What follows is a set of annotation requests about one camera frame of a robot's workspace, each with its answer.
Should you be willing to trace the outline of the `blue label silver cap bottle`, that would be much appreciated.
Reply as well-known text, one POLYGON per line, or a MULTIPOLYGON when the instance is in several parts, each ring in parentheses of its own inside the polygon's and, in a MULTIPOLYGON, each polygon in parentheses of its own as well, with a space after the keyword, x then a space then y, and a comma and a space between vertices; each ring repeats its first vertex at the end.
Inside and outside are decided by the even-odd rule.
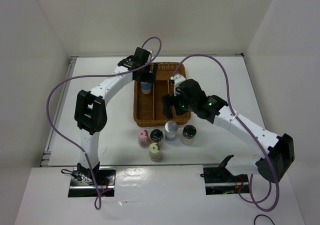
POLYGON ((152 91, 152 83, 148 83, 148 82, 140 82, 140 87, 141 87, 141 92, 145 95, 148 95, 151 93, 152 91))

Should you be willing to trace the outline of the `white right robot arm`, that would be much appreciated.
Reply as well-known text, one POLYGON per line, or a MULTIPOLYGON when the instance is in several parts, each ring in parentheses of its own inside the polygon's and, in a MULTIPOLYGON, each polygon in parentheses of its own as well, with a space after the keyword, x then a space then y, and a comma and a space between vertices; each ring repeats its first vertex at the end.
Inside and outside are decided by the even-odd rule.
POLYGON ((290 135, 278 135, 257 125, 219 96, 206 95, 194 79, 176 74, 170 78, 170 83, 173 92, 161 98, 163 114, 168 119, 174 114, 194 113, 229 131, 255 151, 256 154, 249 157, 228 155, 219 165, 219 176, 223 181, 229 182, 244 174, 259 174, 271 183, 282 179, 295 160, 294 141, 290 135))

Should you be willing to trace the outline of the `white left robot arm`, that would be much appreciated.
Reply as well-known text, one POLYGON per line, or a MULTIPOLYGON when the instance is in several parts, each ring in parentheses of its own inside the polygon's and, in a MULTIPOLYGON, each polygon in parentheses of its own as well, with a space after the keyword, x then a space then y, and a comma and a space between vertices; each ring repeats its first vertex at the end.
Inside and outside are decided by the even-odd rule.
POLYGON ((89 91, 77 94, 74 119, 80 132, 80 146, 85 153, 77 163, 79 180, 94 185, 100 178, 98 146, 100 132, 107 123, 106 106, 114 95, 132 81, 152 84, 158 69, 150 71, 150 65, 143 67, 152 59, 152 52, 137 47, 134 54, 122 59, 111 77, 106 78, 89 91))

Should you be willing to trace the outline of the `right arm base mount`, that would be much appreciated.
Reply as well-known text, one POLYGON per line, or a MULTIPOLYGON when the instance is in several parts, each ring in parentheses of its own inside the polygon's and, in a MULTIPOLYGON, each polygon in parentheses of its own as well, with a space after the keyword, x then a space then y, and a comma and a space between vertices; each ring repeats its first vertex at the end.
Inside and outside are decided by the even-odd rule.
POLYGON ((203 178, 206 195, 230 195, 240 192, 248 194, 249 178, 245 174, 232 175, 218 166, 204 166, 200 174, 203 178))

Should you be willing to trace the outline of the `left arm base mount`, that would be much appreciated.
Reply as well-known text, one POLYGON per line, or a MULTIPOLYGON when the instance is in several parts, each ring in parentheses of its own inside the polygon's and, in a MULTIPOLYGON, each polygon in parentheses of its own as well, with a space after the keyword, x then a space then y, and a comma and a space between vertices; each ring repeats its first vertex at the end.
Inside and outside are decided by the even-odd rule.
MULTIPOLYGON (((88 198, 98 195, 94 182, 80 175, 75 167, 70 169, 63 168, 61 173, 71 176, 68 197, 69 198, 88 198)), ((101 197, 113 197, 115 195, 116 168, 101 166, 96 176, 96 184, 101 197)))

